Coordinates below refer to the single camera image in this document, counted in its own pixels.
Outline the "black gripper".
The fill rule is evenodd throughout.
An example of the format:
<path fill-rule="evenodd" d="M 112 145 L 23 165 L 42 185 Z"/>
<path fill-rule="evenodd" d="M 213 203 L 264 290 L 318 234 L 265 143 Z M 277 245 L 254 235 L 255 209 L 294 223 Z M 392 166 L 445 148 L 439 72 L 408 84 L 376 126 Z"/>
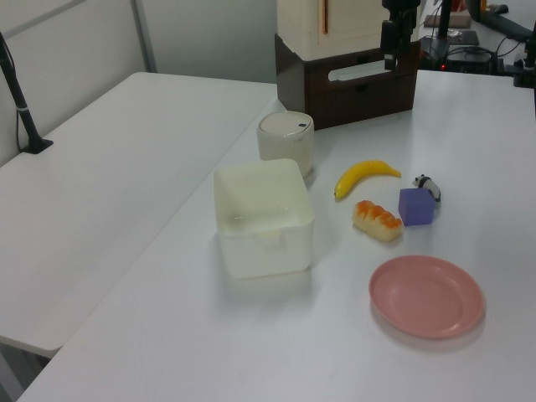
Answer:
<path fill-rule="evenodd" d="M 407 12 L 415 11 L 420 6 L 420 0 L 382 0 L 382 6 L 389 11 L 389 20 L 382 22 L 380 48 L 384 53 L 384 68 L 394 70 L 396 68 L 396 46 L 398 53 L 408 53 L 411 35 L 415 28 L 415 17 L 404 17 L 404 15 Z M 394 22 L 397 19 L 396 31 Z"/>

